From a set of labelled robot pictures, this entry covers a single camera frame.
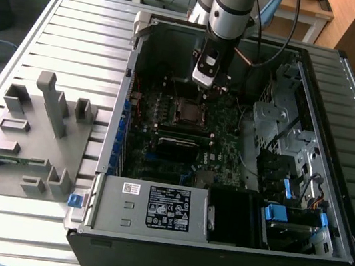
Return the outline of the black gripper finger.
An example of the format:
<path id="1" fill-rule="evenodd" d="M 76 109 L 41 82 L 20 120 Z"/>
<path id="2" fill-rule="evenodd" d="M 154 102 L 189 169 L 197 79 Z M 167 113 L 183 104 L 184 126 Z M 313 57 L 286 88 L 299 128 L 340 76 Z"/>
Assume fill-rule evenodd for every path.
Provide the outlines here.
<path id="1" fill-rule="evenodd" d="M 198 104 L 216 103 L 220 97 L 229 92 L 231 78 L 228 75 L 218 75 L 214 78 L 202 75 L 202 86 Z"/>

